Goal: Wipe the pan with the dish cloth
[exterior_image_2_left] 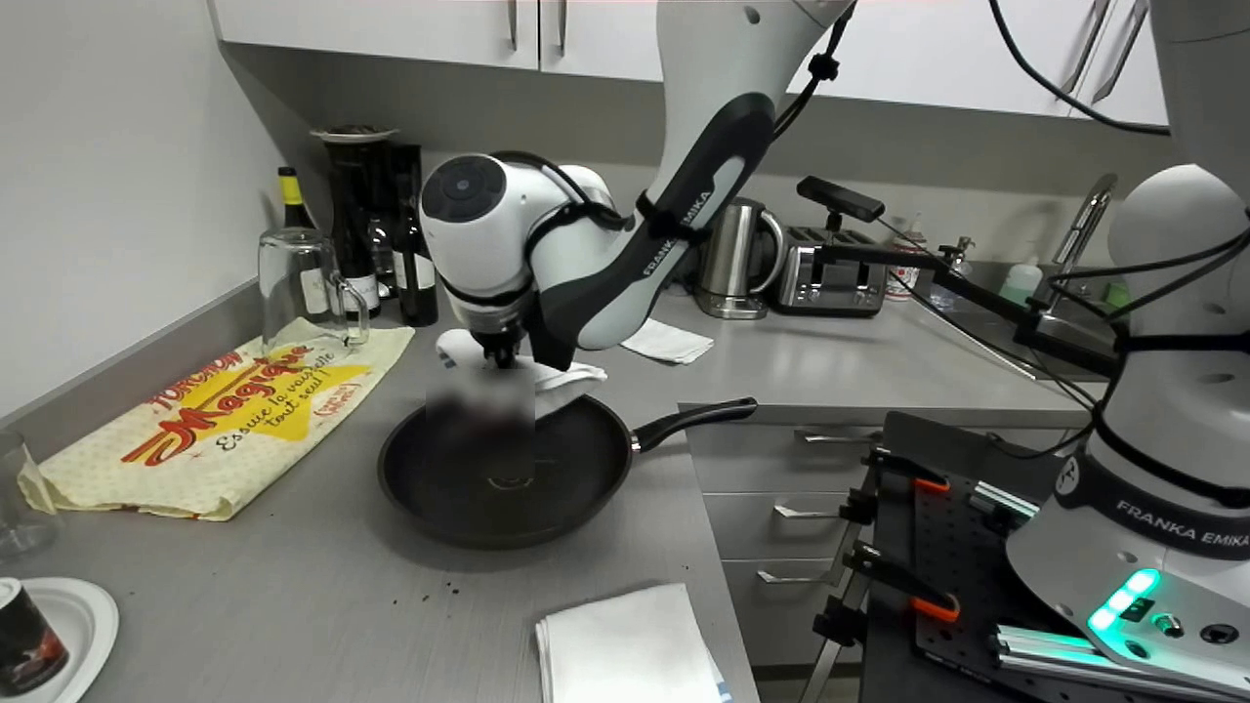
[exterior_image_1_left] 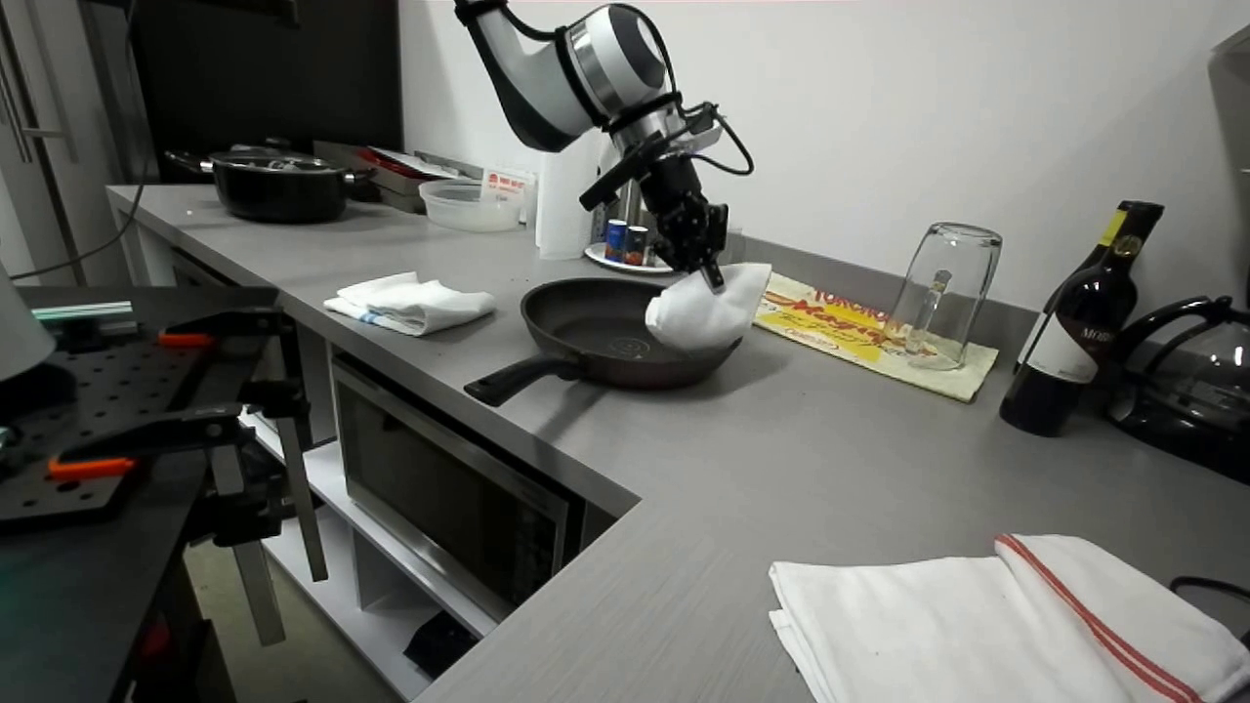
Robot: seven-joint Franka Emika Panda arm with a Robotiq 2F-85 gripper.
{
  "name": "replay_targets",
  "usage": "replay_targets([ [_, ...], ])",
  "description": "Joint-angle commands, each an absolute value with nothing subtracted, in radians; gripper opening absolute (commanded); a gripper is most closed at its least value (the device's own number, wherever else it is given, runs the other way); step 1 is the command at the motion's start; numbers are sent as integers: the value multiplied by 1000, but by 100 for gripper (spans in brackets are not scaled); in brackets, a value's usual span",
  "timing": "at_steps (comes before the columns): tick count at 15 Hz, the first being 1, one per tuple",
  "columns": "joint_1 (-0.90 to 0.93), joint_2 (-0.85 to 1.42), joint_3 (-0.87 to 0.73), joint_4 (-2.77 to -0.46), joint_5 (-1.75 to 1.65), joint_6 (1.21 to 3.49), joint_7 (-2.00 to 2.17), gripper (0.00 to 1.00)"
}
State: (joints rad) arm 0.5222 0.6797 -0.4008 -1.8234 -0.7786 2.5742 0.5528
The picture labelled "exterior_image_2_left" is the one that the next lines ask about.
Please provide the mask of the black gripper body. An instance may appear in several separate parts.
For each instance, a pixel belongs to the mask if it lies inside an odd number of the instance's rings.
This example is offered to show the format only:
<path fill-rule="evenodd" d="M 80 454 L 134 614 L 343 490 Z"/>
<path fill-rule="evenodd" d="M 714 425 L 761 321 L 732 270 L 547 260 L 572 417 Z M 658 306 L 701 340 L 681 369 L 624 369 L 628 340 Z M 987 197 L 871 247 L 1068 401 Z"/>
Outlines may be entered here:
<path fill-rule="evenodd" d="M 563 345 L 547 321 L 542 309 L 486 309 L 468 316 L 468 335 L 481 345 L 486 353 L 486 369 L 481 378 L 500 383 L 516 373 L 520 362 L 520 345 L 532 345 L 532 355 L 542 369 L 567 373 L 573 360 L 573 347 Z"/>

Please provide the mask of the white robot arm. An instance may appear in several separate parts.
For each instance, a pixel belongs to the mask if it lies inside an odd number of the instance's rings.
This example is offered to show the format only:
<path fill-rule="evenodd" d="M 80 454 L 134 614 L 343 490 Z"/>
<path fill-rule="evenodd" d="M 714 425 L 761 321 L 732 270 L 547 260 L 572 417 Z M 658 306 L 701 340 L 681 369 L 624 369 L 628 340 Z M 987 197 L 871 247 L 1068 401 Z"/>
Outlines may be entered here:
<path fill-rule="evenodd" d="M 567 373 L 628 340 L 683 256 L 754 175 L 792 73 L 856 0 L 658 0 L 666 136 L 628 213 L 603 175 L 536 151 L 460 151 L 417 193 L 417 222 L 486 377 L 520 345 Z"/>

